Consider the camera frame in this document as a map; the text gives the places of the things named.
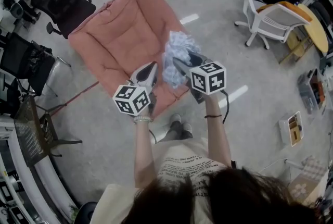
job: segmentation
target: white chair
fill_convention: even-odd
[[[301,16],[280,4],[274,4],[258,13],[257,9],[264,5],[263,2],[256,0],[244,0],[243,13],[247,17],[248,23],[236,21],[235,26],[248,27],[252,33],[245,46],[250,46],[254,37],[258,34],[264,41],[265,48],[269,49],[270,46],[266,37],[285,43],[289,33],[295,27],[310,24]]]

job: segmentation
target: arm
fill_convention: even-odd
[[[207,115],[218,116],[221,114],[216,94],[205,96],[205,101]],[[207,118],[208,153],[211,160],[215,160],[231,167],[231,153],[222,119],[223,117]]]
[[[141,116],[148,116],[148,107]],[[136,124],[136,149],[134,178],[135,187],[145,188],[156,178],[154,160],[152,157],[151,142],[149,136],[148,121],[139,121]]]

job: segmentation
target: bracelet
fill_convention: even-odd
[[[218,117],[222,117],[222,115],[218,116],[206,115],[204,118],[218,118]]]
[[[146,121],[146,122],[152,122],[152,119],[148,116],[136,116],[133,119],[133,122],[137,124],[139,121]]]

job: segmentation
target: white floor marking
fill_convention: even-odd
[[[239,89],[235,90],[232,94],[229,94],[229,104],[231,104],[234,100],[236,100],[241,95],[245,94],[248,91],[248,86],[244,85],[240,87]],[[219,107],[223,108],[227,105],[227,99],[224,98],[221,101],[219,101]]]
[[[240,87],[239,89],[235,90],[233,93],[229,94],[229,104],[231,104],[234,100],[236,100],[237,98],[239,98],[240,96],[245,94],[248,90],[249,90],[248,86],[244,85],[244,86]],[[226,98],[219,101],[220,108],[223,108],[226,105],[227,105]],[[168,129],[169,129],[169,124],[159,128],[159,130],[153,131],[157,142],[159,142],[160,140],[162,140],[165,137],[165,135],[168,132]],[[155,140],[152,136],[150,136],[150,141],[151,141],[151,144],[155,144]]]
[[[184,25],[184,24],[189,23],[189,22],[191,22],[193,20],[196,20],[198,18],[199,18],[198,14],[189,15],[189,16],[181,19],[181,24]]]

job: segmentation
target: wooden table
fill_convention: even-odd
[[[314,13],[307,8],[303,4],[298,5],[299,8],[301,8],[304,12],[306,12],[311,18],[312,21],[308,25],[304,25],[304,28],[307,32],[307,36],[298,44],[295,42],[294,37],[296,36],[295,33],[290,33],[290,38],[287,40],[287,44],[290,48],[290,53],[285,56],[282,60],[279,61],[279,64],[283,63],[287,59],[289,59],[293,54],[297,55],[297,61],[311,48],[311,46],[314,44],[320,51],[323,53],[328,52],[328,42],[325,30],[320,23],[320,21],[317,19],[317,17],[314,15]],[[305,48],[304,44],[309,39],[311,39],[310,45]]]

